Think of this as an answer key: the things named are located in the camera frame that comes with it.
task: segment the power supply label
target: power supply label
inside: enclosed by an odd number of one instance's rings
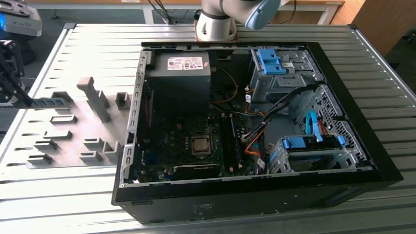
[[[203,57],[171,57],[169,59],[169,71],[203,70]]]

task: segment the wire bundle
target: wire bundle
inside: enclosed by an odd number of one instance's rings
[[[253,155],[261,156],[261,153],[250,151],[250,148],[253,147],[253,145],[258,141],[261,135],[265,133],[266,127],[267,127],[269,123],[271,122],[273,116],[277,113],[279,113],[290,105],[290,102],[291,102],[293,98],[298,94],[301,94],[305,91],[314,90],[315,88],[317,88],[317,85],[309,85],[307,87],[298,88],[291,93],[289,93],[283,98],[281,98],[279,101],[275,102],[275,104],[271,106],[271,108],[266,112],[266,114],[265,114],[265,116],[262,118],[262,121],[261,121],[261,125],[258,126],[258,128],[255,128],[249,134],[246,134],[243,136],[243,140],[247,140],[255,133],[258,133],[257,137],[254,138],[254,140],[249,144],[249,147],[247,147],[247,149],[245,151],[247,154],[253,154]]]
[[[158,5],[161,7],[161,10],[155,7],[153,1],[149,0],[149,3],[151,4],[151,6],[155,9],[155,11],[158,12],[158,14],[162,16],[162,18],[166,21],[166,23],[167,24],[174,24],[173,17],[170,16],[170,13],[169,13],[167,9],[165,8],[165,5],[163,5],[162,1],[161,0],[155,0],[155,2],[158,3]]]

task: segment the sticker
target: sticker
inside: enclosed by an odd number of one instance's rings
[[[283,63],[282,63],[282,66],[283,66],[283,67],[294,67],[294,63],[291,63],[291,62],[283,62]]]
[[[258,164],[259,164],[259,166],[265,169],[266,163],[263,162],[262,158],[259,158]]]
[[[203,70],[203,57],[171,57],[169,70]]]
[[[246,102],[253,103],[253,96],[250,96],[249,94],[246,95]]]

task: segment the wooden cabinet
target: wooden cabinet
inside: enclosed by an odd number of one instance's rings
[[[386,56],[415,23],[415,0],[346,0],[331,24],[355,24]]]

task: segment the black cable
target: black cable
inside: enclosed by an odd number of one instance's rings
[[[162,13],[162,12],[159,11],[159,9],[155,7],[155,5],[154,5],[154,3],[151,2],[151,0],[149,0],[149,3],[151,4],[154,10],[161,14],[162,18],[163,18],[165,20],[169,20],[169,19],[167,19],[167,16],[163,15],[163,13]]]
[[[161,6],[163,13],[167,15],[169,24],[174,24],[173,17],[170,16],[167,9],[165,8],[162,1],[161,0],[155,0],[155,1],[157,1],[158,5]]]
[[[239,115],[245,115],[245,116],[255,116],[255,114],[247,114],[247,113],[243,113],[241,111],[229,111],[226,109],[223,109],[222,107],[219,107],[217,104],[214,103],[210,103],[211,106],[214,106],[221,112],[226,112],[226,113],[234,113],[234,114],[239,114]]]
[[[291,93],[289,93],[287,95],[285,95],[285,97],[282,99],[279,99],[279,101],[275,102],[275,104],[273,105],[273,107],[269,109],[269,111],[265,113],[265,116],[262,118],[262,123],[259,125],[259,127],[253,130],[249,134],[245,135],[245,139],[250,138],[257,132],[259,132],[271,122],[273,120],[273,115],[275,115],[277,113],[279,113],[289,105],[290,105],[290,101],[291,99],[301,94],[305,91],[309,90],[314,90],[318,88],[318,84],[313,84],[313,85],[307,85],[306,87],[298,88],[295,89]]]
[[[294,5],[295,5],[295,7],[294,7],[291,19],[289,19],[287,21],[285,21],[285,22],[282,22],[282,23],[279,23],[279,24],[291,23],[291,22],[293,22],[293,19],[295,18],[295,13],[297,13],[297,5],[298,5],[297,0],[294,0]]]
[[[267,174],[269,169],[269,155],[266,153],[266,145],[265,145],[265,134],[258,139],[261,159],[265,161],[265,169],[262,170],[262,174]]]

